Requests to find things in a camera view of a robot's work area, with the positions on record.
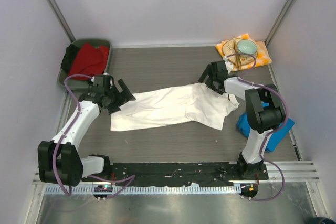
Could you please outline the white flower print t-shirt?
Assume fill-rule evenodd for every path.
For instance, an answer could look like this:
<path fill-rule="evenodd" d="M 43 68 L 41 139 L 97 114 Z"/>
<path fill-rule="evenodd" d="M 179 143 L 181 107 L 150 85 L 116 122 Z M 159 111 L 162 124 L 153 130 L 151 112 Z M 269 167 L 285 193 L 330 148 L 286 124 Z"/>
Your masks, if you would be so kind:
<path fill-rule="evenodd" d="M 239 107 L 233 94 L 218 94 L 203 83 L 136 93 L 134 97 L 111 115 L 112 132 L 192 121 L 221 130 L 225 117 Z"/>

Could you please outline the blue t-shirt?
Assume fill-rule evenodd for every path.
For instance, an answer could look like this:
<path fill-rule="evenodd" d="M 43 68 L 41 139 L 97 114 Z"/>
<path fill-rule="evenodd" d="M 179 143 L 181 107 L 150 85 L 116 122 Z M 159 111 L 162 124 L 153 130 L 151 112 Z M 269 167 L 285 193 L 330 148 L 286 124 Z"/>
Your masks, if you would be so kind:
<path fill-rule="evenodd" d="M 276 147 L 278 146 L 278 144 L 285 138 L 285 136 L 289 133 L 289 131 L 292 129 L 292 127 L 294 126 L 295 122 L 289 118 L 286 125 L 278 132 L 274 133 L 267 146 L 266 146 L 266 150 L 268 152 L 273 152 Z M 236 123 L 236 126 L 238 128 L 238 130 L 241 132 L 241 134 L 248 138 L 249 137 L 249 134 L 250 134 L 250 130 L 251 130 L 251 127 L 248 123 L 248 120 L 247 120 L 247 114 L 246 113 L 243 113 L 237 123 Z"/>

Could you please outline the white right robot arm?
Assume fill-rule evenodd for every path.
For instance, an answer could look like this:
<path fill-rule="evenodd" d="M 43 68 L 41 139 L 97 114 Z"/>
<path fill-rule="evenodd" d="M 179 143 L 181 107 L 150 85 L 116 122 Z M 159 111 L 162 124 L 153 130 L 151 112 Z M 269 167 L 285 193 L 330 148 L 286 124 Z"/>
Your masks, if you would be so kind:
<path fill-rule="evenodd" d="M 229 74 L 224 61 L 209 63 L 198 81 L 218 94 L 233 94 L 245 101 L 250 134 L 239 154 L 237 173 L 242 179 L 250 179 L 262 169 L 269 139 L 288 119 L 277 87 Z"/>

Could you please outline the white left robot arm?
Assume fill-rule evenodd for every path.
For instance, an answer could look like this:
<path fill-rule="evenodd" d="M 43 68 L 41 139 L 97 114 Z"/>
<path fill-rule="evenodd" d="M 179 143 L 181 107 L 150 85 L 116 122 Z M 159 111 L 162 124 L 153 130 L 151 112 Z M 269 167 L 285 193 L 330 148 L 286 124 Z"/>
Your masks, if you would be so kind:
<path fill-rule="evenodd" d="M 79 145 L 101 111 L 119 112 L 135 97 L 122 79 L 115 81 L 109 74 L 99 74 L 89 79 L 88 87 L 79 97 L 73 98 L 77 107 L 69 120 L 52 140 L 38 145 L 39 178 L 44 183 L 71 187 L 93 176 L 105 182 L 112 176 L 110 158 L 99 154 L 81 158 Z"/>

